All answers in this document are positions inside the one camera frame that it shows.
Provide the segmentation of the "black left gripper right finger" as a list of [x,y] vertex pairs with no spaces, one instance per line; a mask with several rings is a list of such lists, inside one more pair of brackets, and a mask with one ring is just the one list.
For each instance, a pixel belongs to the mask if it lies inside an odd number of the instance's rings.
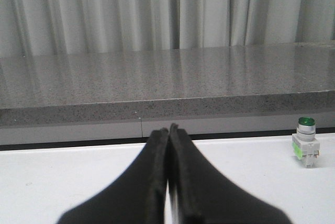
[[290,223],[280,209],[222,175],[176,124],[170,127],[169,191],[176,223]]

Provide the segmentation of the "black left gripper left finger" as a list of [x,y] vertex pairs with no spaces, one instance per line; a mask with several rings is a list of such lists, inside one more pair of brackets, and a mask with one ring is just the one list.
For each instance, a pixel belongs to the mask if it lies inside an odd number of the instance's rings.
[[165,128],[152,131],[119,178],[64,213],[59,223],[164,223],[168,138]]

